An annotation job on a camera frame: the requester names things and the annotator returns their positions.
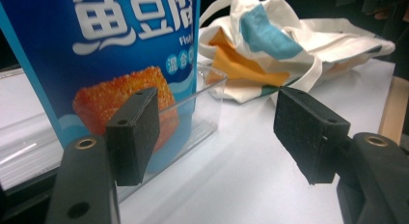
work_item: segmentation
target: blue snack bag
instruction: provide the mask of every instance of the blue snack bag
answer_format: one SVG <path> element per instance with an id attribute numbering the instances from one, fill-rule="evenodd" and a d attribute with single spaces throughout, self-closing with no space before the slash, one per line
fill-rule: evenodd
<path id="1" fill-rule="evenodd" d="M 157 87 L 160 109 L 195 92 L 198 1 L 0 0 L 0 27 L 64 147 L 138 90 Z M 193 108 L 161 118 L 156 152 L 190 126 L 180 112 Z"/>

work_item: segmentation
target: orange food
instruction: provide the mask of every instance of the orange food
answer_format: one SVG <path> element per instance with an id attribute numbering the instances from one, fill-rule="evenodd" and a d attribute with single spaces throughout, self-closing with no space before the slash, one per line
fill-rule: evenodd
<path id="1" fill-rule="evenodd" d="M 149 87 L 158 89 L 159 110 L 175 104 L 175 98 L 160 68 L 149 67 L 80 89 L 72 107 L 91 133 L 101 135 L 105 133 L 105 125 L 127 99 L 137 91 Z M 159 122 L 160 135 L 154 151 L 159 150 L 175 132 L 178 126 L 177 110 L 161 115 Z"/>

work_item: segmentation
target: plastic tray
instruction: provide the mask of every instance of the plastic tray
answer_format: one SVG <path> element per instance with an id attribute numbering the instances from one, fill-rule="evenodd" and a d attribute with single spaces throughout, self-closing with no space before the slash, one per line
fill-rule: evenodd
<path id="1" fill-rule="evenodd" d="M 219 70 L 198 65 L 197 93 L 168 107 L 160 116 L 177 109 L 179 125 L 173 136 L 152 155 L 144 182 L 119 187 L 119 201 L 149 182 L 164 169 L 217 130 L 223 100 L 212 93 L 224 90 L 227 77 Z M 63 149 L 46 115 L 39 114 L 0 129 L 0 182 L 8 189 L 59 166 Z"/>

